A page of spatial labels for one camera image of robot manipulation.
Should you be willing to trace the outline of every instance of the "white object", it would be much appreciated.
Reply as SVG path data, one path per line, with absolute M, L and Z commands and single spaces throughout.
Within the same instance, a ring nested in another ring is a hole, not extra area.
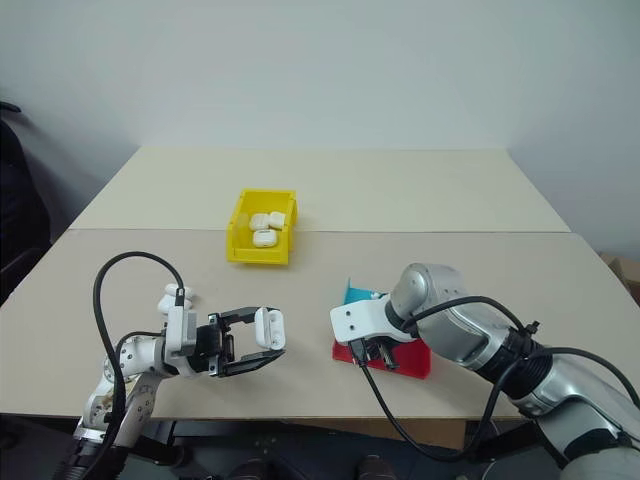
M 271 212 L 269 214 L 269 226 L 282 230 L 284 228 L 284 220 L 287 216 L 282 212 Z
M 168 283 L 164 287 L 164 296 L 160 299 L 157 305 L 157 309 L 163 315 L 167 315 L 169 313 L 169 309 L 176 304 L 176 290 L 178 289 L 178 285 L 176 283 Z M 195 297 L 195 292 L 192 288 L 184 287 L 184 309 L 191 310 L 193 306 L 193 297 Z
M 173 295 L 167 295 L 166 293 L 158 302 L 158 311 L 163 315 L 167 315 L 169 313 L 169 309 L 176 304 L 176 297 Z M 184 309 L 191 310 L 193 303 L 191 300 L 184 299 Z
M 259 308 L 255 313 L 256 343 L 269 350 L 282 350 L 286 339 L 284 335 L 284 316 L 280 310 Z
M 164 287 L 164 291 L 166 294 L 171 295 L 173 298 L 176 297 L 176 290 L 178 289 L 177 283 L 168 283 L 166 287 Z M 192 300 L 195 296 L 195 292 L 192 288 L 184 287 L 184 298 L 187 300 Z
M 269 214 L 267 213 L 254 213 L 249 220 L 249 229 L 253 230 L 266 230 L 269 228 Z
M 357 338 L 372 338 L 386 335 L 398 342 L 406 343 L 415 340 L 410 334 L 389 325 L 384 313 L 388 299 L 360 300 L 336 307 L 329 313 L 331 326 L 336 341 L 346 345 Z
M 197 372 L 191 368 L 187 357 L 193 355 L 196 348 L 197 313 L 172 306 L 167 316 L 164 361 L 176 367 L 180 375 L 194 377 Z
M 258 230 L 253 232 L 253 245 L 256 247 L 273 247 L 278 243 L 278 235 L 275 230 Z

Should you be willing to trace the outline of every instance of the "yellow plastic tray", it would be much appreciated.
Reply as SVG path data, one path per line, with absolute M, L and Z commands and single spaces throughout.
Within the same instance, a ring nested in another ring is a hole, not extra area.
M 249 220 L 254 213 L 282 212 L 284 227 L 278 231 L 278 243 L 273 247 L 253 246 Z M 227 260 L 230 262 L 287 265 L 293 250 L 293 225 L 298 218 L 296 192 L 293 190 L 245 189 L 238 198 L 227 227 Z

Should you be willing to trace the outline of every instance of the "gray floor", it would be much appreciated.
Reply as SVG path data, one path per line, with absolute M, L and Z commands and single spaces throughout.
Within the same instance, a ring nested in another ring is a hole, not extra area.
M 22 418 L 4 417 L 5 430 L 15 432 L 18 444 L 2 450 L 2 479 L 50 479 L 58 461 L 64 456 L 70 436 Z M 149 431 L 157 431 L 150 425 Z M 193 460 L 182 470 L 158 467 L 133 456 L 120 478 L 174 480 L 181 475 L 204 478 L 213 474 L 224 477 L 236 465 L 256 457 L 268 458 L 279 466 L 288 479 L 351 480 L 354 467 L 365 454 L 387 459 L 401 479 L 498 480 L 518 478 L 556 479 L 558 469 L 541 449 L 487 465 L 441 464 L 420 457 L 403 442 L 374 439 L 328 430 L 310 429 L 300 433 L 242 431 L 229 424 L 180 422 L 176 442 L 188 445 Z

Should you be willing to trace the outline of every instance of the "white block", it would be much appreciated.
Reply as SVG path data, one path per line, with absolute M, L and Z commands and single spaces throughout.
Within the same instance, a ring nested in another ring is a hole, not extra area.
M 249 228 L 254 232 L 256 230 L 266 230 L 269 228 L 269 214 L 254 213 L 249 221 Z
M 286 215 L 282 212 L 271 212 L 269 214 L 269 226 L 271 228 L 277 228 L 278 230 L 282 230 L 284 227 L 284 220 Z
M 256 247 L 273 247 L 276 243 L 278 243 L 278 235 L 275 230 L 253 232 L 253 245 Z

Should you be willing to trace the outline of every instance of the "table surface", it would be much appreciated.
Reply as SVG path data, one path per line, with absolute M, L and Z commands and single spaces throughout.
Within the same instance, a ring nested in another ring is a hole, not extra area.
M 505 150 L 142 147 L 72 228 L 223 230 L 243 188 L 297 191 L 299 231 L 568 232 Z
M 195 289 L 200 324 L 209 312 L 245 305 L 273 305 L 286 318 L 283 357 L 238 377 L 167 380 L 155 417 L 381 416 L 359 369 L 331 359 L 328 312 L 348 278 L 388 291 L 415 261 L 460 269 L 470 292 L 504 302 L 523 322 L 540 321 L 540 342 L 591 350 L 640 384 L 640 310 L 578 235 L 298 232 L 288 267 L 230 264 L 224 242 L 221 231 L 67 231 L 0 312 L 0 411 L 80 413 L 104 355 L 91 310 L 94 275 L 112 255 L 139 248 L 172 262 Z M 112 339 L 160 328 L 155 306 L 168 281 L 144 259 L 109 273 L 103 302 Z M 251 328 L 236 342 L 239 353 L 256 350 Z M 426 380 L 374 376 L 400 417 L 477 417 L 489 392 L 487 382 L 436 356 Z M 504 399 L 496 413 L 517 416 Z

